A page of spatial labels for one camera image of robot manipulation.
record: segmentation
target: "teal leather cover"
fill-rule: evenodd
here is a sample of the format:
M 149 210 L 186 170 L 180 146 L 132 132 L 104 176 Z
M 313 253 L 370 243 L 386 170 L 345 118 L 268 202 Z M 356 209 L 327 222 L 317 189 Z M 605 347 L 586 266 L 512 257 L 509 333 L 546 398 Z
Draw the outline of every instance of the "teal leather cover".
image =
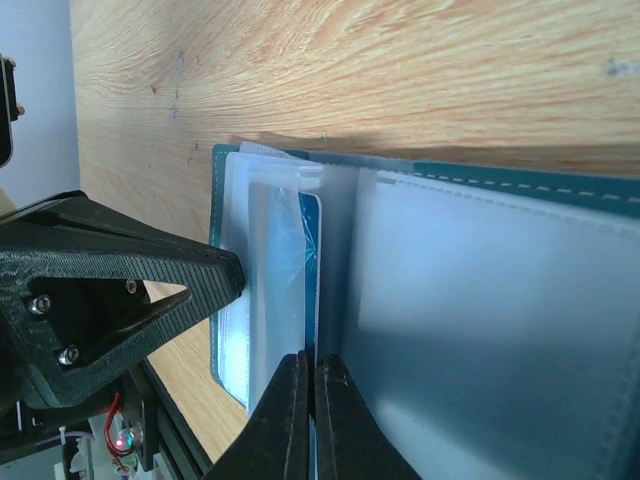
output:
M 239 145 L 220 144 L 213 148 L 213 198 L 209 243 L 220 246 L 221 207 L 227 155 L 238 152 Z M 578 175 L 538 170 L 487 167 L 431 160 L 407 161 L 332 152 L 286 150 L 290 155 L 317 163 L 351 165 L 376 170 L 400 172 L 426 177 L 444 183 L 466 184 L 501 193 L 546 200 L 564 205 L 600 211 L 628 218 L 640 218 L 640 181 L 638 178 L 616 178 Z M 210 318 L 211 374 L 220 384 L 217 373 L 218 317 Z

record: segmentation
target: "cable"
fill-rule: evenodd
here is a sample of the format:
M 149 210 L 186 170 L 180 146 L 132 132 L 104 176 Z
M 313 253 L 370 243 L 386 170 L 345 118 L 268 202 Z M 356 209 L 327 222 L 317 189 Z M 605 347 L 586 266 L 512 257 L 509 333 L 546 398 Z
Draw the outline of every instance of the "cable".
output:
M 116 465 L 120 469 L 122 473 L 127 473 L 129 471 L 128 468 L 122 464 L 120 457 L 129 455 L 133 452 L 133 448 L 129 448 L 128 450 L 119 450 L 113 444 L 111 440 L 111 435 L 109 434 L 109 430 L 111 429 L 111 424 L 113 423 L 113 417 L 115 417 L 116 412 L 118 411 L 118 404 L 120 403 L 120 394 L 116 393 L 115 398 L 113 399 L 113 403 L 111 404 L 111 408 L 109 408 L 109 414 L 107 415 L 107 421 L 104 424 L 104 439 L 107 442 L 107 450 L 111 454 L 113 461 L 116 462 Z
M 66 438 L 86 438 L 87 440 L 91 440 L 92 442 L 95 440 L 93 435 L 87 432 L 66 432 L 64 434 Z M 36 442 L 36 447 L 41 445 L 46 445 L 47 443 L 55 442 L 56 440 L 60 440 L 60 435 L 56 435 L 55 437 L 45 438 L 44 440 L 38 440 Z

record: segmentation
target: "wood grain surface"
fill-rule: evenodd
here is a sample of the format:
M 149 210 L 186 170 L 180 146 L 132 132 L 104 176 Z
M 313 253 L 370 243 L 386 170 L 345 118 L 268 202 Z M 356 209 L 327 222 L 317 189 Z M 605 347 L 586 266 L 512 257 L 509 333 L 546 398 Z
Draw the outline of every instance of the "wood grain surface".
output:
M 638 0 L 72 0 L 82 186 L 205 242 L 211 148 L 640 174 Z M 212 459 L 201 323 L 151 360 Z

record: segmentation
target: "black clamp jaw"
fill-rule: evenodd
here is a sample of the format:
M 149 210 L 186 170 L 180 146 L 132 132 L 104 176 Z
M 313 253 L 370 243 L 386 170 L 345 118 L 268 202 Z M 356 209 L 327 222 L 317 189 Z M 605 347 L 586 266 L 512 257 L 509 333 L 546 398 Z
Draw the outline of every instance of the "black clamp jaw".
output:
M 245 285 L 233 253 L 82 192 L 0 218 L 0 265 L 0 409 L 80 404 Z M 152 303 L 144 280 L 186 288 Z
M 309 478 L 310 419 L 319 479 L 420 478 L 378 428 L 342 359 L 313 368 L 301 351 L 280 361 L 249 423 L 204 479 Z

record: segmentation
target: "screw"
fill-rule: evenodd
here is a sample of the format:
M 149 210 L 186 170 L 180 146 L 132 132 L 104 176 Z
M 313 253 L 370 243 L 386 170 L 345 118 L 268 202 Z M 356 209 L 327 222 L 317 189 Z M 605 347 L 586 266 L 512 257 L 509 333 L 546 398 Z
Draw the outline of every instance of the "screw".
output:
M 80 350 L 75 345 L 69 345 L 58 355 L 58 363 L 60 365 L 73 365 L 80 358 Z
M 127 292 L 133 295 L 138 291 L 138 283 L 135 280 L 127 280 L 125 288 L 127 289 Z
M 29 302 L 29 311 L 33 315 L 44 315 L 53 307 L 53 300 L 47 294 L 38 295 Z
M 129 429 L 129 435 L 131 435 L 131 441 L 136 447 L 144 443 L 144 431 L 142 430 L 140 422 Z

